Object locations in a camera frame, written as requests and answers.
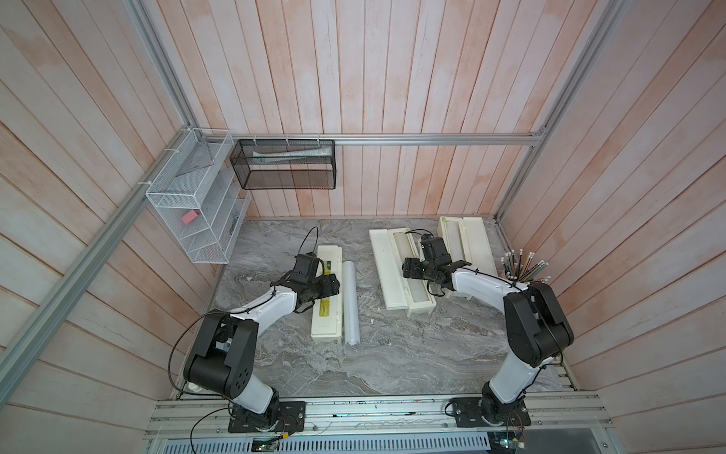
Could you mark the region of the cream dispenser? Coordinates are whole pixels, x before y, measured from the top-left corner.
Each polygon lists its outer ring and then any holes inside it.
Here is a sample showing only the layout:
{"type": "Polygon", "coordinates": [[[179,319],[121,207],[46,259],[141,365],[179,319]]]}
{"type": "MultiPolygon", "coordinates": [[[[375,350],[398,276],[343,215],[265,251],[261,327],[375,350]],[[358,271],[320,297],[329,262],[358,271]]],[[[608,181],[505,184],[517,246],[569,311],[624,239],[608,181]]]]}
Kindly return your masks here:
{"type": "Polygon", "coordinates": [[[461,243],[464,251],[463,260],[470,262],[473,269],[484,272],[484,274],[497,275],[495,258],[493,257],[493,251],[485,229],[484,219],[474,217],[440,217],[438,233],[444,239],[447,248],[446,221],[457,221],[459,223],[461,243]]]}
{"type": "Polygon", "coordinates": [[[337,295],[315,301],[310,335],[314,342],[340,342],[343,331],[342,247],[321,245],[317,256],[323,261],[321,274],[333,274],[340,285],[337,295]]]}
{"type": "MultiPolygon", "coordinates": [[[[383,291],[384,302],[387,310],[404,310],[406,316],[411,317],[414,314],[431,315],[437,306],[435,297],[430,295],[431,306],[422,309],[411,310],[408,307],[408,292],[404,289],[404,276],[402,272],[401,258],[393,238],[393,234],[399,229],[406,229],[408,234],[412,234],[408,228],[398,229],[372,229],[369,231],[372,250],[374,251],[374,260],[376,270],[378,272],[379,282],[383,291]]],[[[417,244],[419,259],[421,258],[420,248],[417,244]]]]}

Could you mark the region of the plastic wrap roll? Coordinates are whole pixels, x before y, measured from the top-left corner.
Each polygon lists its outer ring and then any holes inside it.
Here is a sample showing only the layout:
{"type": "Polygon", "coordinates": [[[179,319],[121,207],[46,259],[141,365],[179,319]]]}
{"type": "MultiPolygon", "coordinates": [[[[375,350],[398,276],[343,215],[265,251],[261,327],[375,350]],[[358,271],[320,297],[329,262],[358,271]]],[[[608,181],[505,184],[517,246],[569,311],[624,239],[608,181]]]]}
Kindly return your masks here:
{"type": "Polygon", "coordinates": [[[346,344],[360,344],[360,327],[357,300],[357,272],[353,261],[342,263],[343,316],[346,344]]]}
{"type": "MultiPolygon", "coordinates": [[[[393,238],[401,258],[404,263],[406,258],[419,259],[416,238],[414,234],[408,234],[406,229],[399,229],[393,234],[393,238]]],[[[404,278],[404,289],[408,292],[408,307],[411,310],[427,308],[432,302],[430,294],[427,291],[427,281],[420,279],[404,278]]]]}
{"type": "Polygon", "coordinates": [[[461,230],[457,221],[446,221],[446,239],[448,240],[448,251],[454,262],[464,259],[464,251],[461,243],[461,230]]]}

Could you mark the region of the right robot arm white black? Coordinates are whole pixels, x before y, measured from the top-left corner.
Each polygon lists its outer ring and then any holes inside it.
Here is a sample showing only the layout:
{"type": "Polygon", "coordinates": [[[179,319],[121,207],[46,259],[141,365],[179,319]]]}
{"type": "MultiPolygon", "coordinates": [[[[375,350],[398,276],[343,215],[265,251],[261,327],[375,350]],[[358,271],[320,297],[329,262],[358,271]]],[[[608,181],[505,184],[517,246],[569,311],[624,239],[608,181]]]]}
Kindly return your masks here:
{"type": "Polygon", "coordinates": [[[471,269],[466,261],[407,257],[401,276],[464,293],[499,310],[505,320],[509,353],[497,374],[482,388],[481,420],[501,426],[523,407],[527,389],[543,368],[575,340],[574,332],[552,288],[543,282],[520,286],[471,269]]]}

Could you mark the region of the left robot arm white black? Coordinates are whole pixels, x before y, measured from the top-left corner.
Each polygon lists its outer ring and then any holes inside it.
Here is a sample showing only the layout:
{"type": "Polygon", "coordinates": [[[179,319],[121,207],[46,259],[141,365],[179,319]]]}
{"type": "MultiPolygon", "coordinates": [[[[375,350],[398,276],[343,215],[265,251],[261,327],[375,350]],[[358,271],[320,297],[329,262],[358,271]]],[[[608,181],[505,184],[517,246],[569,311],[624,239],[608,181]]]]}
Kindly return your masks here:
{"type": "Polygon", "coordinates": [[[202,318],[183,377],[253,414],[264,414],[275,391],[253,372],[258,338],[303,306],[340,294],[340,282],[327,263],[300,253],[293,268],[262,296],[241,308],[212,311],[202,318]]]}

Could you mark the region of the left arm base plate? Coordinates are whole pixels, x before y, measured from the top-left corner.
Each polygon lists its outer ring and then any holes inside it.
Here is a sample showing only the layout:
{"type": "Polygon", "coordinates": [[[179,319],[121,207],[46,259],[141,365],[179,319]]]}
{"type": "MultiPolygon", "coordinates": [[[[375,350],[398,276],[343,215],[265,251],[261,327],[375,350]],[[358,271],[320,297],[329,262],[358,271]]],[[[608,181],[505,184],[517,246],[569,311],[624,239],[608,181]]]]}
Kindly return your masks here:
{"type": "Polygon", "coordinates": [[[234,405],[228,425],[230,433],[266,434],[284,432],[293,434],[304,431],[306,403],[304,401],[273,401],[268,410],[256,414],[242,406],[234,405]]]}

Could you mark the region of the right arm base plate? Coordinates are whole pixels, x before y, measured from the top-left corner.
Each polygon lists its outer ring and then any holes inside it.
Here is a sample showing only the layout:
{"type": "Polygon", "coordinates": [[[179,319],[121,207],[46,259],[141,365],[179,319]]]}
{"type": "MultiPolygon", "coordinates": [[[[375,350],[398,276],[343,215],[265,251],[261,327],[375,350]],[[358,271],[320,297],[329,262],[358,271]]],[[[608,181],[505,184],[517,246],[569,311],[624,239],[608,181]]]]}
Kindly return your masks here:
{"type": "Polygon", "coordinates": [[[520,398],[512,403],[499,403],[489,396],[455,397],[446,412],[452,415],[458,428],[523,428],[531,425],[531,417],[520,398]]]}

